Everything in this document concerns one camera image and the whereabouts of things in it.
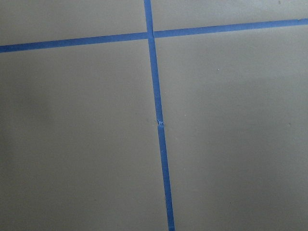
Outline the brown paper table cover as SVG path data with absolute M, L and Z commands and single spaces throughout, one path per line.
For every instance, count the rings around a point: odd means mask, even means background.
M 3 0 L 3 231 L 305 231 L 305 0 Z

